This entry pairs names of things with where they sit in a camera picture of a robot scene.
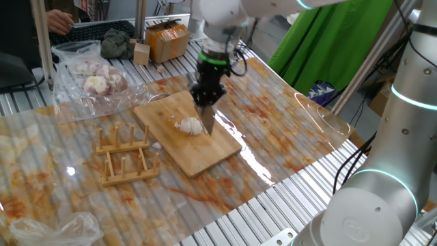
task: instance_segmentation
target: green curtain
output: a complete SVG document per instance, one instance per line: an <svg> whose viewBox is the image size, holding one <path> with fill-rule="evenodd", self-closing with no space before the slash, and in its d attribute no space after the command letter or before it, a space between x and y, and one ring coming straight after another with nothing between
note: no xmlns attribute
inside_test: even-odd
<svg viewBox="0 0 437 246"><path fill-rule="evenodd" d="M392 0L349 0L300 13L268 65L307 95L316 81L342 90L364 62Z"/></svg>

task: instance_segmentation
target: small wooden block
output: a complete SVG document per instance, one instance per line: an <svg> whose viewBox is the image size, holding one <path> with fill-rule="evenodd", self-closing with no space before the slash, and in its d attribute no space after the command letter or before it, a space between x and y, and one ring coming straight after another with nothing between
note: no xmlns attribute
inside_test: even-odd
<svg viewBox="0 0 437 246"><path fill-rule="evenodd" d="M150 46L146 44L136 44L134 50L134 63L141 65L149 64Z"/></svg>
<svg viewBox="0 0 437 246"><path fill-rule="evenodd" d="M162 65L159 65L159 66L156 68L156 70L157 70L159 73L163 73L163 72L165 72L165 68L164 68L164 66L162 66Z"/></svg>
<svg viewBox="0 0 437 246"><path fill-rule="evenodd" d="M137 45L137 40L132 38L132 39L129 40L129 44L132 45L135 48L135 46Z"/></svg>

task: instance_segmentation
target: bamboo cutting board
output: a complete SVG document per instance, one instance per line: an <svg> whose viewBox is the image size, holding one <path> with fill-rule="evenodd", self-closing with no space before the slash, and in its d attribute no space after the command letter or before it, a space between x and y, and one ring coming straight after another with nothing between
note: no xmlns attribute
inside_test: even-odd
<svg viewBox="0 0 437 246"><path fill-rule="evenodd" d="M217 121L212 136L204 132L190 136L174 126L184 118L199 119L188 91L135 107L134 112L190 178L241 151L242 146Z"/></svg>

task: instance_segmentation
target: person's hand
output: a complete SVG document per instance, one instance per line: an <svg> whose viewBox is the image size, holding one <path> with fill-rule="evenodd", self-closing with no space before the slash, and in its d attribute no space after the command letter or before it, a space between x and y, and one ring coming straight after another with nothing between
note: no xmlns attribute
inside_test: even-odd
<svg viewBox="0 0 437 246"><path fill-rule="evenodd" d="M48 29L60 35L66 35L71 30L70 25L74 25L73 15L60 10L48 11L46 16Z"/></svg>

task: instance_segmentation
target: plastic bag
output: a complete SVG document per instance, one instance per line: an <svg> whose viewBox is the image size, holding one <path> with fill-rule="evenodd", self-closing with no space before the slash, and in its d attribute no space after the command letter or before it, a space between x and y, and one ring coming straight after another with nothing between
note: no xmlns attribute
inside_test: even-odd
<svg viewBox="0 0 437 246"><path fill-rule="evenodd" d="M100 41L71 42L52 48L59 56L54 78L53 100L58 123L111 115L151 97L145 83L137 74L129 74L118 60L110 64L100 56ZM117 68L128 83L128 88L114 95L99 96L83 89L87 77L103 65Z"/></svg>
<svg viewBox="0 0 437 246"><path fill-rule="evenodd" d="M33 219L19 219L9 225L9 231L24 246L86 246L103 237L97 219L89 212L65 217L57 230Z"/></svg>

